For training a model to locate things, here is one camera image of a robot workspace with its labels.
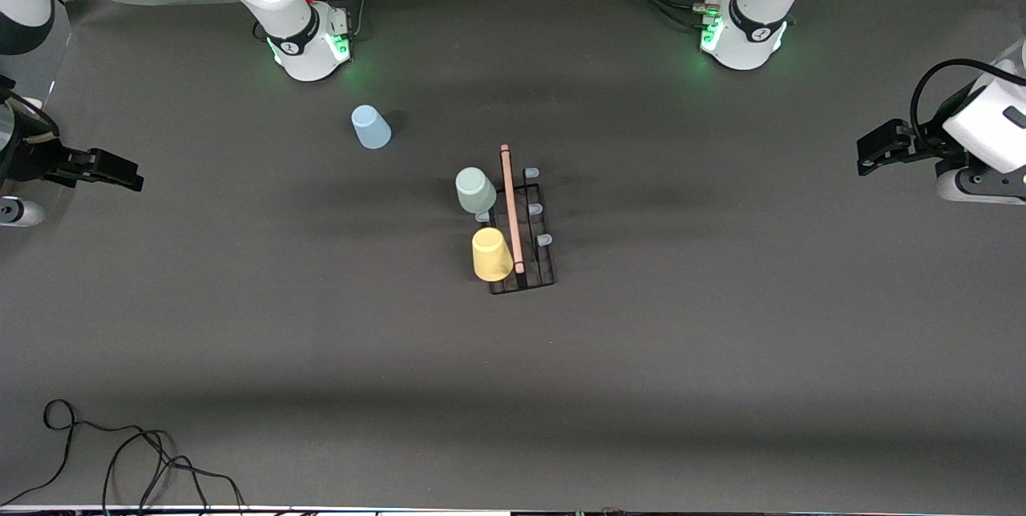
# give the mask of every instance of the yellow cup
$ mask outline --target yellow cup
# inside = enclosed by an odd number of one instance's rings
[[[474,248],[474,273],[485,282],[499,282],[513,271],[513,256],[503,233],[495,228],[480,228],[471,242]]]

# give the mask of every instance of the cup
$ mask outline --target cup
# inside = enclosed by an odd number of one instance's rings
[[[355,108],[350,119],[353,122],[353,129],[356,130],[356,138],[367,150],[382,148],[392,140],[391,126],[372,106]]]
[[[470,213],[488,211],[496,205],[496,187],[476,166],[464,168],[457,174],[456,194],[460,205]]]
[[[474,274],[485,282],[501,282],[513,271],[513,256],[506,237],[495,228],[480,228],[471,241]]]

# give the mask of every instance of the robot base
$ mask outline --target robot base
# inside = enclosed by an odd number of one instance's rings
[[[706,4],[718,5],[721,9],[727,9],[731,0],[706,0]],[[702,41],[699,48],[707,52],[721,63],[723,66],[747,72],[759,68],[770,59],[773,52],[780,49],[781,38],[787,30],[787,23],[777,31],[776,35],[771,35],[764,42],[748,41],[748,35],[737,26],[731,18],[728,12],[722,12],[711,26],[703,32]]]
[[[311,7],[320,16],[320,26],[317,35],[307,44],[303,53],[279,53],[271,41],[268,41],[274,52],[274,59],[285,68],[285,73],[301,82],[322,80],[352,56],[346,10],[333,8],[325,2],[312,2]]]
[[[1023,184],[1026,183],[1022,172],[1012,173],[1015,180],[1004,176],[1003,181],[998,181],[1003,173],[993,170],[970,171],[968,168],[952,169],[942,173],[937,177],[937,195],[949,202],[972,202],[978,204],[1008,204],[1015,206],[1026,205],[1021,197]],[[964,188],[964,176],[973,176],[970,184],[972,190]]]

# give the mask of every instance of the table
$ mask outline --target table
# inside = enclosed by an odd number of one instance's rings
[[[855,162],[926,68],[1020,37],[1016,0],[799,0],[748,74],[639,0],[369,0],[313,84],[242,5],[69,9],[49,112],[147,186],[33,188],[49,221],[0,238],[5,494],[55,467],[66,397],[254,504],[1026,509],[1026,216]],[[492,297],[452,181],[503,143],[560,281]],[[98,502],[119,441],[26,502]],[[123,462],[131,503],[152,461]]]

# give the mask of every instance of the wooden rod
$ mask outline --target wooden rod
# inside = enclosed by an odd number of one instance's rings
[[[513,271],[523,274],[523,250],[520,249],[520,223],[516,217],[516,196],[513,194],[513,159],[509,144],[499,148],[503,158],[503,187],[506,188],[506,213],[510,216],[510,247],[513,248]]]

